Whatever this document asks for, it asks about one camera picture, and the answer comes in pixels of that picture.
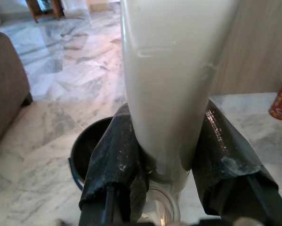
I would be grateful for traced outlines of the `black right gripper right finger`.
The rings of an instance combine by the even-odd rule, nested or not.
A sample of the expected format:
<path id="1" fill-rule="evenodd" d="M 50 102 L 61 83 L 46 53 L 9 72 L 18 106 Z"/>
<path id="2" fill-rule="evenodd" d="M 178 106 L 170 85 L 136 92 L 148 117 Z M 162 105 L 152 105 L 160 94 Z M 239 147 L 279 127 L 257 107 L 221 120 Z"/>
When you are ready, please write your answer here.
<path id="1" fill-rule="evenodd" d="M 279 187 L 247 139 L 209 101 L 192 173 L 204 212 L 200 226 L 282 226 Z"/>

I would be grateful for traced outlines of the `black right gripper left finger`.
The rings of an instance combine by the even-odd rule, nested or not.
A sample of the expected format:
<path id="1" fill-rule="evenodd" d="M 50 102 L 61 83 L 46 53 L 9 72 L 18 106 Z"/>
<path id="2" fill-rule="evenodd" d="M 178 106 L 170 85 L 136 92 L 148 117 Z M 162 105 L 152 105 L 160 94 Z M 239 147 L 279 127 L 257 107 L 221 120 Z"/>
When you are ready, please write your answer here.
<path id="1" fill-rule="evenodd" d="M 125 226 L 143 212 L 149 182 L 132 126 L 122 105 L 96 145 L 82 190 L 80 226 Z"/>

